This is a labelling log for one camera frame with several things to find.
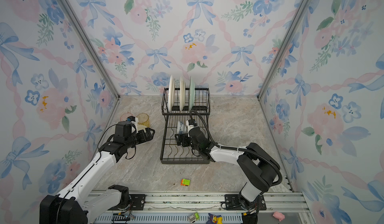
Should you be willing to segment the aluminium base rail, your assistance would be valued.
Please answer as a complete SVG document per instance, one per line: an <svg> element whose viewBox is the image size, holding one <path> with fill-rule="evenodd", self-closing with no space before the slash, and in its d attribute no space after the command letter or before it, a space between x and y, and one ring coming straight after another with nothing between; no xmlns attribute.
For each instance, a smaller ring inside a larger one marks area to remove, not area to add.
<svg viewBox="0 0 384 224"><path fill-rule="evenodd" d="M86 198L89 202L105 191L92 191ZM149 224L189 224L187 216L198 212L205 223L209 213L221 215L225 224L243 223L251 215L258 214L259 222L276 224L313 224L309 206L301 193L265 193L259 208L246 211L239 204L238 194L221 192L131 192L132 206L125 212L111 208L96 218L98 223L149 223ZM279 222L273 217L274 212L285 215Z"/></svg>

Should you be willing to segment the cream plate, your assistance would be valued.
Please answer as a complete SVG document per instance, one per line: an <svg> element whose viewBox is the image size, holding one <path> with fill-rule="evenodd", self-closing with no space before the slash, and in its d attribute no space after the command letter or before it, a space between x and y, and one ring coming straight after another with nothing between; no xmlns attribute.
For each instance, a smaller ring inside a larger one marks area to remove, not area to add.
<svg viewBox="0 0 384 224"><path fill-rule="evenodd" d="M183 77L180 79L180 95L179 95L179 100L180 100L180 111L184 110L185 104L186 104L186 83Z"/></svg>

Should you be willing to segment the purple yellow toy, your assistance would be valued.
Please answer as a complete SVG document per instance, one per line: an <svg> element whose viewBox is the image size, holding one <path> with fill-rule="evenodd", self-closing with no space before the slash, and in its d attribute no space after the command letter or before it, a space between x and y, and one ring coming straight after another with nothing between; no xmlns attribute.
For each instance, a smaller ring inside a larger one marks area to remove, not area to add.
<svg viewBox="0 0 384 224"><path fill-rule="evenodd" d="M223 217L221 215L214 215L209 213L206 224L223 224Z"/></svg>

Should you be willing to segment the cream ceramic bowl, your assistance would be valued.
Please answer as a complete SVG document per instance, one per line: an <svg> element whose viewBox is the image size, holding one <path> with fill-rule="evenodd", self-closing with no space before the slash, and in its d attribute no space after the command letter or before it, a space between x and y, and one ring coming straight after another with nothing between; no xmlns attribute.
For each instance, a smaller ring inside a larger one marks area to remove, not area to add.
<svg viewBox="0 0 384 224"><path fill-rule="evenodd" d="M147 142L150 142L151 140L139 140L137 145L141 145L141 144L144 144L144 143L147 143Z"/></svg>
<svg viewBox="0 0 384 224"><path fill-rule="evenodd" d="M147 132L147 129L149 129L149 128L146 127L146 126L144 126L144 125L138 125L138 126L137 126L137 131L138 131L138 133L141 132L141 131L143 131L144 133L146 133L146 132Z"/></svg>

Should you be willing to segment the pink transparent cup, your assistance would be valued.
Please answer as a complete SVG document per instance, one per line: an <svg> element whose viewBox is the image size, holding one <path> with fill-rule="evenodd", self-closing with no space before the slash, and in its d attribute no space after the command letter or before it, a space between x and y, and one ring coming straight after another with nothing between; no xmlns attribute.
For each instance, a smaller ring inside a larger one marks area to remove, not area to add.
<svg viewBox="0 0 384 224"><path fill-rule="evenodd" d="M132 116L133 116L133 114L131 114L131 113L124 113L124 114L121 115L120 121L121 122L131 121L132 120L131 119Z"/></svg>

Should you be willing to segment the small colourful toy cube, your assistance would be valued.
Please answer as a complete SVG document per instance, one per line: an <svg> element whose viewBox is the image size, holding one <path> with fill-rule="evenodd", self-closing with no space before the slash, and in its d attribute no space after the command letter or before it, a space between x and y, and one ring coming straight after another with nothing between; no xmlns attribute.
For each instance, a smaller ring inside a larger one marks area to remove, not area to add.
<svg viewBox="0 0 384 224"><path fill-rule="evenodd" d="M188 179L182 179L181 180L181 185L182 186L189 186L191 184L191 181Z"/></svg>

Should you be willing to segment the blue floral bowl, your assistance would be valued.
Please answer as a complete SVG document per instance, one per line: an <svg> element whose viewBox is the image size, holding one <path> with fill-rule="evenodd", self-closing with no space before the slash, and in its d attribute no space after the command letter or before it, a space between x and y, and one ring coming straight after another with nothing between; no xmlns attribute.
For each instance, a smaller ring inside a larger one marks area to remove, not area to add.
<svg viewBox="0 0 384 224"><path fill-rule="evenodd" d="M187 133L188 133L187 126L183 122L178 121L178 123L177 123L177 134L178 135L183 135L183 134L187 134Z"/></svg>

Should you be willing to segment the green white small box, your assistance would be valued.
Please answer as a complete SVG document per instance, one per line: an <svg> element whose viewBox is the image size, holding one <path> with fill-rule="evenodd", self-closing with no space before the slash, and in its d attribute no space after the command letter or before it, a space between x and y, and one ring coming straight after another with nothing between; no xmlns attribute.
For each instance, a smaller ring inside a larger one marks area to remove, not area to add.
<svg viewBox="0 0 384 224"><path fill-rule="evenodd" d="M200 215L199 215L198 212L194 212L193 214L188 215L187 218L188 218L188 221L191 224L193 224L193 223L195 223L195 222L200 220Z"/></svg>

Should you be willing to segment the pink toy pig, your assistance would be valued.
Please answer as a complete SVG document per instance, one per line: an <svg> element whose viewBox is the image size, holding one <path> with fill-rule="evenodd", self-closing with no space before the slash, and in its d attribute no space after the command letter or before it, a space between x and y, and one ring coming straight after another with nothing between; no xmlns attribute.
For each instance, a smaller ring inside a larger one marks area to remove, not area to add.
<svg viewBox="0 0 384 224"><path fill-rule="evenodd" d="M285 219L285 215L280 212L274 212L273 217L277 219L279 222L282 222Z"/></svg>

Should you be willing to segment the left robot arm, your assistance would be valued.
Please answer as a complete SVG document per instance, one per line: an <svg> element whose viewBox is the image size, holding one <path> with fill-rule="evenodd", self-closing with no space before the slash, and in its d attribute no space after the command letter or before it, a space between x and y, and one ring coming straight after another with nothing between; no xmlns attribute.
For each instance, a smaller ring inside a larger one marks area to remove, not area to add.
<svg viewBox="0 0 384 224"><path fill-rule="evenodd" d="M92 224L97 217L111 208L125 212L133 200L129 188L113 185L103 194L87 202L101 178L127 153L128 149L147 143L154 138L155 130L138 130L134 117L116 124L111 135L97 151L94 159L63 190L48 195L40 203L41 224Z"/></svg>

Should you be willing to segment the yellow transparent cup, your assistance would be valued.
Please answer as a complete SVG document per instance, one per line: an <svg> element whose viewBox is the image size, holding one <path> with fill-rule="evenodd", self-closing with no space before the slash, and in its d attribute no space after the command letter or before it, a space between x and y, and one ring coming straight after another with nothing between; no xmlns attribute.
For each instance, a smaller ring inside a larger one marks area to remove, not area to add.
<svg viewBox="0 0 384 224"><path fill-rule="evenodd" d="M141 113L137 115L137 122L139 126L150 127L150 118L146 113Z"/></svg>

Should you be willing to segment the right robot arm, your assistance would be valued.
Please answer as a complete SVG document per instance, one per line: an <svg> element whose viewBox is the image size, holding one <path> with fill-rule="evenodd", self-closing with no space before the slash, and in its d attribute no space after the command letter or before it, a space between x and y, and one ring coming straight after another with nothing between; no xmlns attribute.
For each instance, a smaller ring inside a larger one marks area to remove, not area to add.
<svg viewBox="0 0 384 224"><path fill-rule="evenodd" d="M187 132L178 133L175 138L178 144L189 145L206 161L240 167L248 181L239 192L236 206L246 211L258 209L262 195L283 181L280 165L256 143L246 147L223 146L207 134L206 137L199 127L191 125Z"/></svg>

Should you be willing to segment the green plate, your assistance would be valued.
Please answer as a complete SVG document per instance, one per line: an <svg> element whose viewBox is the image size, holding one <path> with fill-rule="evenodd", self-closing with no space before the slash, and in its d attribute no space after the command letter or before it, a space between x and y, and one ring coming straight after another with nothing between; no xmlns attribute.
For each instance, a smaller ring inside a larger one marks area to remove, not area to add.
<svg viewBox="0 0 384 224"><path fill-rule="evenodd" d="M191 77L190 78L190 87L189 87L189 111L193 109L194 103L195 103L195 81Z"/></svg>

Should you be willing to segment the white plate with blue rim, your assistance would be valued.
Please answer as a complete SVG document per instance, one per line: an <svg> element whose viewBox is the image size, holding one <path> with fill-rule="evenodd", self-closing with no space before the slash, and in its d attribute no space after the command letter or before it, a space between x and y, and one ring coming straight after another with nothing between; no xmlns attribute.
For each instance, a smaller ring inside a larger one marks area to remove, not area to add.
<svg viewBox="0 0 384 224"><path fill-rule="evenodd" d="M172 112L174 106L174 96L175 96L175 78L173 75L170 76L169 90L168 90L168 111Z"/></svg>

